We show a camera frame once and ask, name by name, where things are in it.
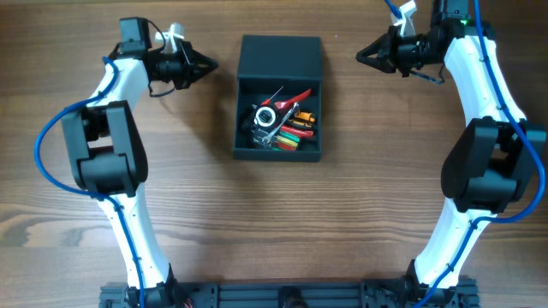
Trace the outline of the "red-handled wire stripper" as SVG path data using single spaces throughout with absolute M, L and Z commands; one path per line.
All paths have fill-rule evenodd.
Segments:
M 298 103 L 299 107 L 295 110 L 295 113 L 298 113 L 301 110 L 300 104 L 309 97 L 309 95 L 312 93 L 311 89 L 307 89 L 303 93 L 292 97 L 291 99 L 288 99 L 286 101 L 278 101 L 275 102 L 274 105 L 277 107 L 277 111 L 281 113 L 282 116 L 285 116 L 287 112 L 291 109 L 294 103 Z M 298 127 L 296 124 L 293 123 L 292 118 L 294 117 L 294 114 L 283 124 L 281 127 L 281 131 L 285 133 L 292 133 L 293 135 L 296 135 L 299 138 L 312 138 L 315 133 L 315 129 L 307 129 Z

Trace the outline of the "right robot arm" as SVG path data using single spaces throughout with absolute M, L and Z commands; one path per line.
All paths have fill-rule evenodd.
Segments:
M 391 6 L 387 32 L 359 51 L 358 62 L 386 74 L 421 76 L 437 64 L 455 82 L 466 126 L 441 171 L 444 206 L 424 250 L 410 265 L 414 300 L 423 305 L 459 281 L 481 233 L 492 224 L 520 221 L 545 193 L 540 154 L 547 139 L 527 120 L 498 65 L 494 32 L 478 2 L 436 1 L 430 29 L 418 34 L 417 6 Z

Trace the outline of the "clear pack of colourful screwdrivers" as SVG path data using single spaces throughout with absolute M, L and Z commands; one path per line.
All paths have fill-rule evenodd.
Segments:
M 269 140 L 265 140 L 270 131 L 255 129 L 251 132 L 251 140 L 256 148 L 274 151 L 296 151 L 301 139 L 292 133 L 276 133 Z

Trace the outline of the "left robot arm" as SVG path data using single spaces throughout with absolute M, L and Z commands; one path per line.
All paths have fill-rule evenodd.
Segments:
M 61 119 L 74 181 L 107 215 L 124 259 L 127 280 L 102 287 L 101 307 L 190 307 L 159 247 L 146 208 L 148 161 L 132 110 L 153 81 L 176 90 L 217 68 L 194 50 L 178 23 L 149 33 L 144 17 L 120 21 L 121 40 L 104 61 L 104 77 L 88 102 Z

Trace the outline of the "orange black long-nose pliers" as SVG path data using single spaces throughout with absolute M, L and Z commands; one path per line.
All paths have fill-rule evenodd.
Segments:
M 316 127 L 316 115 L 311 112 L 299 111 L 292 118 L 293 123 L 298 127 L 314 129 Z

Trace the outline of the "dark green box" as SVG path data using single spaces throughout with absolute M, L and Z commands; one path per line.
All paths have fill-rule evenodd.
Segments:
M 321 40 L 318 37 L 288 37 L 245 35 L 237 71 L 238 96 L 236 105 L 233 156 L 236 159 L 317 162 L 322 154 L 322 82 L 323 64 Z M 256 148 L 252 131 L 240 129 L 240 118 L 247 107 L 283 89 L 273 103 L 286 101 L 307 89 L 312 93 L 301 104 L 302 111 L 317 116 L 312 138 L 300 138 L 296 151 L 274 151 Z

